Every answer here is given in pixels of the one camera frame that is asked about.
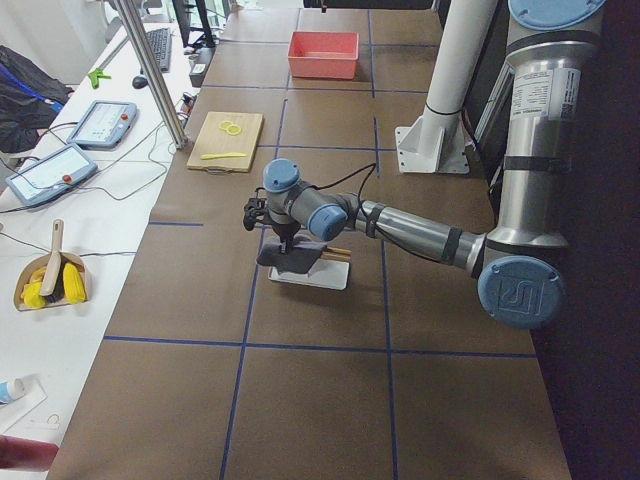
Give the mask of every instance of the red object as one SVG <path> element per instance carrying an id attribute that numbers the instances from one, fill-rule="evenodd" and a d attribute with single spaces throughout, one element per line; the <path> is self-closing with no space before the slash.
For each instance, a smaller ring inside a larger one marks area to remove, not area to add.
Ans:
<path id="1" fill-rule="evenodd" d="M 53 443 L 0 435 L 0 469 L 45 472 L 57 453 Z"/>
<path id="2" fill-rule="evenodd" d="M 356 75 L 359 36 L 353 32 L 293 32 L 289 67 L 294 77 L 351 80 Z"/>

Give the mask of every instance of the metal pole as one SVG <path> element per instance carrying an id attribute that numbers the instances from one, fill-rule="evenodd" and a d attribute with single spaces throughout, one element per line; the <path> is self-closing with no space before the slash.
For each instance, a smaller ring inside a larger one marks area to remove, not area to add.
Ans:
<path id="1" fill-rule="evenodd" d="M 162 78 L 162 72 L 155 61 L 151 46 L 147 41 L 147 35 L 142 25 L 142 20 L 138 16 L 138 10 L 134 6 L 133 2 L 128 0 L 114 0 L 124 29 L 131 40 L 133 50 L 136 52 L 136 56 L 142 65 L 142 71 L 147 76 L 149 81 L 149 88 L 153 95 L 162 120 L 169 129 L 173 143 L 177 149 L 183 148 L 187 144 L 187 136 L 184 133 L 182 124 L 178 120 L 173 102 L 171 101 L 171 95 L 167 90 L 167 85 Z"/>

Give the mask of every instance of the label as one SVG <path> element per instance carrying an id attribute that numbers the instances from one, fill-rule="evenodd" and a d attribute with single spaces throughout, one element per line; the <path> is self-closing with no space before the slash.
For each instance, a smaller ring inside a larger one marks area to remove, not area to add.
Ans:
<path id="1" fill-rule="evenodd" d="M 572 121 L 578 103 L 580 70 L 556 68 L 549 103 L 549 120 Z"/>
<path id="2" fill-rule="evenodd" d="M 553 70 L 526 73 L 513 80 L 511 120 L 549 114 Z"/>
<path id="3" fill-rule="evenodd" d="M 9 385 L 7 382 L 0 383 L 0 405 L 13 402 L 14 398 L 9 395 Z"/>

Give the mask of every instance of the wooden stick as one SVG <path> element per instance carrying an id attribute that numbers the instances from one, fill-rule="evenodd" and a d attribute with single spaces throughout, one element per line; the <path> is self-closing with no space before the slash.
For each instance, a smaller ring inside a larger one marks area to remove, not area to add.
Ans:
<path id="1" fill-rule="evenodd" d="M 349 262 L 351 260 L 351 250 L 344 248 L 327 247 L 320 255 L 324 260 L 336 260 L 338 262 Z"/>

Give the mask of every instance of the keyboard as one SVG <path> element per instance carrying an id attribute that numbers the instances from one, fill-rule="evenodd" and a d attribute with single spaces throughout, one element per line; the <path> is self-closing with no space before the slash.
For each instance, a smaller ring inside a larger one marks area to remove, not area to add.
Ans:
<path id="1" fill-rule="evenodd" d="M 161 72 L 168 72 L 171 65 L 171 30 L 159 28 L 147 32 L 147 40 L 156 57 Z"/>

